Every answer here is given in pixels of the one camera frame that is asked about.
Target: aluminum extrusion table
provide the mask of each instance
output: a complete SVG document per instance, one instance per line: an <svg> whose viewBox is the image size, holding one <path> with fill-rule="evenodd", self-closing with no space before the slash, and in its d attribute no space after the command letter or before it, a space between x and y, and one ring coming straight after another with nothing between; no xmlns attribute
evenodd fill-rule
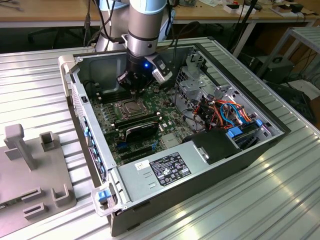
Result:
<svg viewBox="0 0 320 240"><path fill-rule="evenodd" d="M200 43L279 117L291 134L247 169L114 239L320 238L320 132L216 41ZM75 207L4 237L111 239L106 217L90 199L93 183L67 108L58 56L73 48L0 55L0 143L3 126L21 123L27 139L59 134L75 191ZM208 72L220 83L214 68Z"/></svg>
<svg viewBox="0 0 320 240"><path fill-rule="evenodd" d="M295 48L299 43L305 44L310 49L314 50L316 53L320 54L320 28L319 27L290 27L286 30L280 41L274 47L271 54L268 56L264 64L261 66L260 70L256 74L258 77L261 77L266 71L267 67L271 61L275 58L284 44L287 42L288 38L292 36L295 38L295 41L290 46L290 48L284 54L284 57L289 59L293 54ZM320 62L316 64L307 74L307 79L313 75L313 73L320 68Z"/></svg>

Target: robotic arm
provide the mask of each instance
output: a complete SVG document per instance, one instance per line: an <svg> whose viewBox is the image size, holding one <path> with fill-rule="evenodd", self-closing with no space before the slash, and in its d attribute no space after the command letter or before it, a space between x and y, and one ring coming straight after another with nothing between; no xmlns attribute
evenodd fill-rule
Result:
<svg viewBox="0 0 320 240"><path fill-rule="evenodd" d="M166 0L129 1L126 69L117 81L135 99L153 77L163 84L173 75L156 52L166 3Z"/></svg>

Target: blue cable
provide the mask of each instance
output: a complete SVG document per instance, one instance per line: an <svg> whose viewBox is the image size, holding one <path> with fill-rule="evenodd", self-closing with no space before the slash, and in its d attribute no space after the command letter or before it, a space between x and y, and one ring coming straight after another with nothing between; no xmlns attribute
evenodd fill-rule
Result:
<svg viewBox="0 0 320 240"><path fill-rule="evenodd" d="M236 112L238 118L239 118L243 123L247 123L247 121L245 120L245 118L242 117L242 116L239 114L239 111L238 111L238 110L236 109L236 107L235 107L234 105L232 105L231 103L224 103L224 104L221 105L220 113L221 113L222 118L223 118L225 121L227 121L228 123L231 123L233 127L235 126L235 124L234 124L232 121L226 119L225 115L223 114L223 106L224 106L224 105L228 105L228 106L232 107L232 108L234 109L234 111Z"/></svg>
<svg viewBox="0 0 320 240"><path fill-rule="evenodd" d="M231 103L226 103L226 104L229 105L229 106L231 106L231 107L235 110L238 118L239 118L243 123L246 123L246 122L247 122L247 121L245 120L245 118L239 114L238 109L237 109L233 104L231 104Z"/></svg>
<svg viewBox="0 0 320 240"><path fill-rule="evenodd" d="M225 103L224 103L224 104L222 104L222 105L221 105L221 107L220 107L220 113L221 113L221 116L222 116L222 118L223 118L225 121L227 121L228 123L232 124L232 126L234 127L234 126L235 126L235 124L234 124L232 121L230 121L230 120L226 119L226 117L225 117L225 115L224 115L224 113L223 113L223 106L224 106L224 105L225 105Z"/></svg>

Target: electronic equipment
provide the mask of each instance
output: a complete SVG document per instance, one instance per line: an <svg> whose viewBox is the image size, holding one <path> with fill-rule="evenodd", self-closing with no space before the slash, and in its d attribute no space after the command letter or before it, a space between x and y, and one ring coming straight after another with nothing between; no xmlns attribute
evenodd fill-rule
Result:
<svg viewBox="0 0 320 240"><path fill-rule="evenodd" d="M293 13L300 13L304 6L302 4L290 4L291 12Z"/></svg>
<svg viewBox="0 0 320 240"><path fill-rule="evenodd" d="M92 201L112 236L247 168L290 132L200 44L160 55L170 62L174 54L172 77L159 84L149 76L138 97L117 81L126 51L59 58L90 174L99 181Z"/></svg>
<svg viewBox="0 0 320 240"><path fill-rule="evenodd" d="M250 70L254 74L257 74L267 58L268 56L255 57L254 60L250 63ZM265 72L262 74L261 79L275 84L285 83L285 78L294 67L295 65L290 60L281 55L277 55L269 64Z"/></svg>

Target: black plastic cover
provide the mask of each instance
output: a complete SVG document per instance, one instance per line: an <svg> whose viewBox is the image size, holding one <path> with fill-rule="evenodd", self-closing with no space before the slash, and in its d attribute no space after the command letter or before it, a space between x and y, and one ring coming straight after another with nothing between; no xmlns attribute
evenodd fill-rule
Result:
<svg viewBox="0 0 320 240"><path fill-rule="evenodd" d="M213 164L221 159L226 159L241 152L226 136L224 129L214 128L208 132L200 132L186 137L183 141L192 140L197 148L202 148L209 156L208 164Z"/></svg>

